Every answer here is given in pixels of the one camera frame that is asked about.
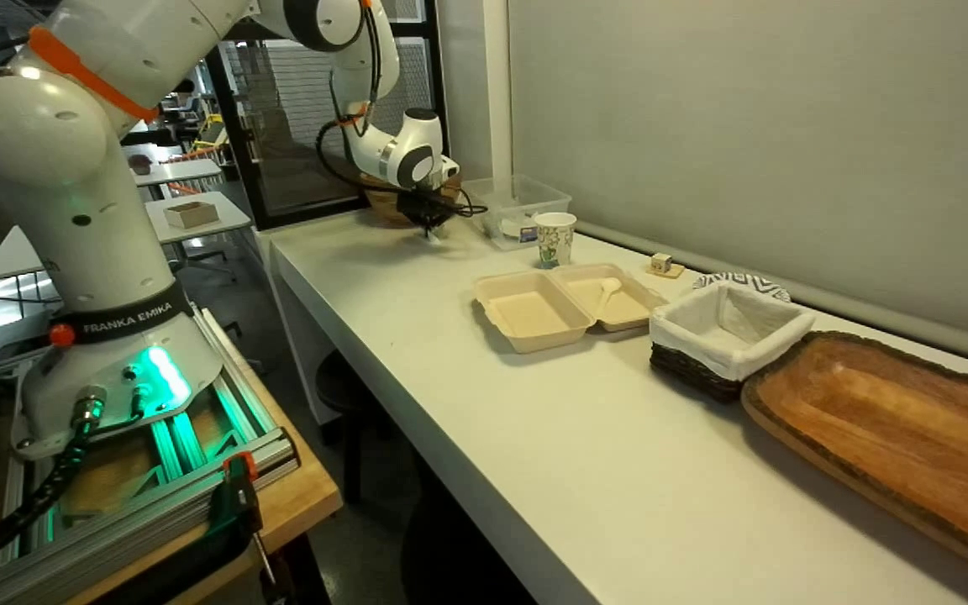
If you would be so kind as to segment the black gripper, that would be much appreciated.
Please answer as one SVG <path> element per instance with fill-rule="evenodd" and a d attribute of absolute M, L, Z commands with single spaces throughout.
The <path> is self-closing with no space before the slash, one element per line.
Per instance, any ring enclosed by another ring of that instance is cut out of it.
<path fill-rule="evenodd" d="M 413 188 L 397 196 L 397 213 L 429 232 L 452 220 L 459 207 L 443 199 L 437 188 Z"/>

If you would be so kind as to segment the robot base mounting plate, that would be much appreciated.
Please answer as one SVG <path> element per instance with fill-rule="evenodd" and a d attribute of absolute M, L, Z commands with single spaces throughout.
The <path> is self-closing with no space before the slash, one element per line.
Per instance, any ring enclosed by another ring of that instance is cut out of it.
<path fill-rule="evenodd" d="M 298 455 L 228 333 L 209 314 L 198 329 L 214 379 L 92 445 L 74 486 L 0 547 L 0 605 L 165 605 L 254 559 L 274 524 L 261 497 Z"/>

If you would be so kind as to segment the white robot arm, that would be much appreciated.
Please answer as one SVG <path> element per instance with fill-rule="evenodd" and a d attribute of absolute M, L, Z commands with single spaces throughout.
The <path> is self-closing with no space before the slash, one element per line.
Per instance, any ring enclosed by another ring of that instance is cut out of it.
<path fill-rule="evenodd" d="M 437 114 L 410 111 L 397 132 L 372 125 L 398 77 L 379 0 L 60 0 L 0 68 L 0 201 L 63 304 L 49 350 L 19 377 L 31 459 L 155 424 L 220 374 L 121 139 L 245 16 L 335 59 L 350 92 L 335 128 L 355 171 L 405 196 L 457 180 Z"/>

